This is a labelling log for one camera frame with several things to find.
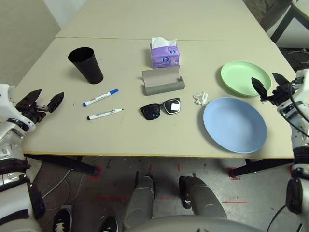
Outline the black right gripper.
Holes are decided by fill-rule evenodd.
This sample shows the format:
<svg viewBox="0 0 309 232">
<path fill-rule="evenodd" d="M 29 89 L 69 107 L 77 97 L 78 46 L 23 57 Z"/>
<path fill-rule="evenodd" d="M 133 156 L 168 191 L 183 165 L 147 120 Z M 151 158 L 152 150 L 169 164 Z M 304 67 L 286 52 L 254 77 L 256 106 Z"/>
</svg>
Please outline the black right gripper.
<svg viewBox="0 0 309 232">
<path fill-rule="evenodd" d="M 276 83 L 279 85 L 274 91 L 273 95 L 268 96 L 267 90 L 264 88 L 264 85 L 256 78 L 252 77 L 251 82 L 255 91 L 260 95 L 260 101 L 266 102 L 269 101 L 272 105 L 280 106 L 282 103 L 287 101 L 289 97 L 291 83 L 281 74 L 272 73 Z"/>
</svg>

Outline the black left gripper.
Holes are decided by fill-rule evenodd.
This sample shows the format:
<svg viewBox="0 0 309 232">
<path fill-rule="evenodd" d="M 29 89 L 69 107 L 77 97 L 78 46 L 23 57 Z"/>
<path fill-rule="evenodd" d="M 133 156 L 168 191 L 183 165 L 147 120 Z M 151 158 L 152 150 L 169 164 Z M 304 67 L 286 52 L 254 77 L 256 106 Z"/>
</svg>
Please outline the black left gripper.
<svg viewBox="0 0 309 232">
<path fill-rule="evenodd" d="M 15 107 L 23 116 L 31 120 L 34 124 L 41 122 L 46 112 L 54 112 L 60 106 L 64 98 L 64 92 L 56 94 L 47 106 L 39 106 L 36 104 L 41 89 L 34 90 L 27 94 Z"/>
</svg>

